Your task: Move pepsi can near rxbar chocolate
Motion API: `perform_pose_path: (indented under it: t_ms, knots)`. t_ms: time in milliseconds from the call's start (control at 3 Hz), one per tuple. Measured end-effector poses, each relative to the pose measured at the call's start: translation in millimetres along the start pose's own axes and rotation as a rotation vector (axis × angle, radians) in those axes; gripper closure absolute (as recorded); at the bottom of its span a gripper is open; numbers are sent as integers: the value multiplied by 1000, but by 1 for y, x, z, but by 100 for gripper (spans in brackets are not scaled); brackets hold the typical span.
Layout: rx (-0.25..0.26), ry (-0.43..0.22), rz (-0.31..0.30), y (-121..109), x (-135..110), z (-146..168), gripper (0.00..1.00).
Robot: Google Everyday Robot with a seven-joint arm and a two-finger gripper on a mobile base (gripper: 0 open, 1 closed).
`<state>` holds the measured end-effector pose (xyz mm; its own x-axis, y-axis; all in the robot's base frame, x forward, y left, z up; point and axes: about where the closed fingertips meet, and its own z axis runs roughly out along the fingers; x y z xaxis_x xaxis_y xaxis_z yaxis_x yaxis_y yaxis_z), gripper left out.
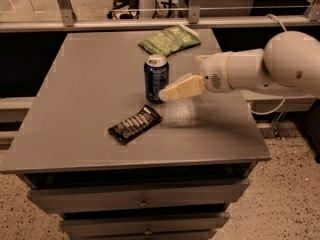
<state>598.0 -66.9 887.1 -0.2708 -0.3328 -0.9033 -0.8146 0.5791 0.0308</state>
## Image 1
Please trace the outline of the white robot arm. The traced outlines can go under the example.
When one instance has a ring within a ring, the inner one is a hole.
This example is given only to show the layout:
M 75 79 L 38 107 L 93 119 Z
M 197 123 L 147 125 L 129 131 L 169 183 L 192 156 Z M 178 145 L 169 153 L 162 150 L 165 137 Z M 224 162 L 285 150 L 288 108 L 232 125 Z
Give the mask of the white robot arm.
M 186 74 L 169 84 L 159 92 L 161 100 L 236 90 L 320 97 L 320 42 L 302 32 L 281 32 L 264 48 L 199 55 L 196 60 L 199 73 Z

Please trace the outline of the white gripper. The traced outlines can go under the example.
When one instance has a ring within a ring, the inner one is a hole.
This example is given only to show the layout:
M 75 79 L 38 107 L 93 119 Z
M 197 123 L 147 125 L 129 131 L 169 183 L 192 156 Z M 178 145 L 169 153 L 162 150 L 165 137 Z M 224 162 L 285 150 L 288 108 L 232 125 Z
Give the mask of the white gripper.
M 227 61 L 230 52 L 213 55 L 197 55 L 199 75 L 187 73 L 162 89 L 158 96 L 161 101 L 168 102 L 181 98 L 197 96 L 205 88 L 212 93 L 228 93 L 231 87 L 227 80 Z

